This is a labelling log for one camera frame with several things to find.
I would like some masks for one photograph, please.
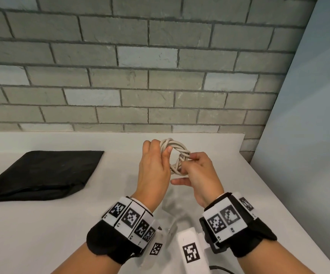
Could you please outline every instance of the wristband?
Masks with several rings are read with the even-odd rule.
[[[205,240],[214,253],[231,248],[235,257],[240,258],[250,253],[263,239],[277,240],[240,193],[221,195],[205,208],[199,221]]]
[[[122,197],[91,228],[86,244],[92,253],[108,255],[124,264],[144,252],[158,227],[158,221],[142,203]]]

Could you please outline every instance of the white rope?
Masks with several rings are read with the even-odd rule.
[[[177,150],[180,155],[178,160],[176,161],[176,164],[172,164],[170,165],[171,168],[171,174],[178,174],[181,176],[185,176],[184,174],[181,174],[181,162],[188,160],[188,158],[190,157],[190,151],[184,146],[184,144],[174,141],[172,138],[167,138],[164,139],[160,142],[160,151],[161,153],[163,151],[165,151],[166,147],[171,146],[173,147],[175,150]]]

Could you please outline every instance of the left hand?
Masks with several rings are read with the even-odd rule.
[[[131,196],[143,203],[151,212],[159,206],[169,187],[172,147],[160,153],[160,141],[146,140],[142,147],[136,192]]]

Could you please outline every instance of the black cable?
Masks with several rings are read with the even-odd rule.
[[[224,268],[224,267],[221,267],[221,266],[218,266],[218,265],[210,265],[210,266],[209,266],[209,269],[210,269],[210,270],[213,270],[213,269],[220,269],[220,270],[223,270],[223,271],[228,272],[229,274],[235,274],[235,273],[233,273],[231,270],[228,270],[227,268]]]

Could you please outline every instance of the drawstring bag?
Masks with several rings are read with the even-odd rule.
[[[44,201],[83,189],[103,151],[31,151],[0,175],[0,201]]]

